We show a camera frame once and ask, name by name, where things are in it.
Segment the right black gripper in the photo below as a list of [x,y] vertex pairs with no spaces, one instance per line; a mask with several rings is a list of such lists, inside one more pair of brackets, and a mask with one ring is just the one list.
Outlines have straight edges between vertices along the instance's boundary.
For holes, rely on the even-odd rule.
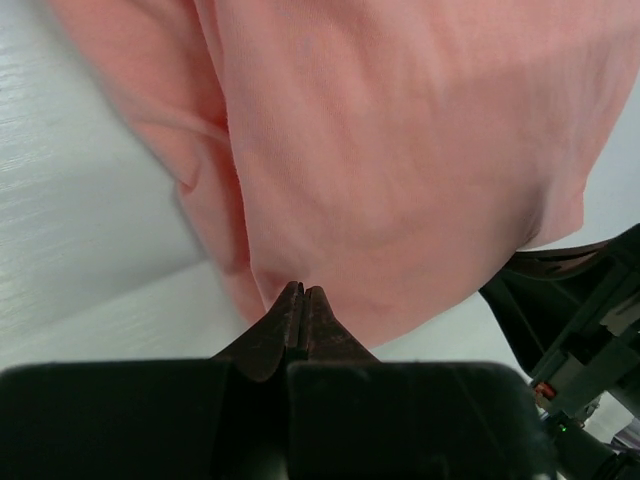
[[581,422],[603,393],[639,416],[639,236],[522,252],[480,289],[536,403]]

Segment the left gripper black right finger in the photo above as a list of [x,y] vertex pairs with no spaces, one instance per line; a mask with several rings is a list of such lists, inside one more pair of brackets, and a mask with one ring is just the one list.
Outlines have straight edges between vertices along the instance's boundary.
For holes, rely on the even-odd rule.
[[373,362],[378,359],[334,315],[325,291],[314,286],[303,298],[297,351],[322,362]]

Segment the pink t shirt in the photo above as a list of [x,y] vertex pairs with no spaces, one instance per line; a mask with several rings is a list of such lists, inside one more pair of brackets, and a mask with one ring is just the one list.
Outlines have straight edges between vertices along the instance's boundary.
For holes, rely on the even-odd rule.
[[325,289],[364,344],[583,223],[635,1],[54,1],[240,314]]

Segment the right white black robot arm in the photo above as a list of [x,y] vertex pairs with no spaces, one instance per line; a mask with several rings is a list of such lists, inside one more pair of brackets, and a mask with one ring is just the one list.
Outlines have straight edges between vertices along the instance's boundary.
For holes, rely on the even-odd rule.
[[639,413],[639,228],[517,253],[479,293],[531,379],[559,473],[638,478],[638,452],[616,450],[585,427],[605,393]]

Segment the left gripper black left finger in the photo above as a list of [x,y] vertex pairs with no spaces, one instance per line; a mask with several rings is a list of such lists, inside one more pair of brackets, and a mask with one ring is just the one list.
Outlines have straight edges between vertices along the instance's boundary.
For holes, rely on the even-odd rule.
[[303,313],[304,286],[289,282],[269,311],[212,359],[231,363],[252,382],[269,380],[298,348]]

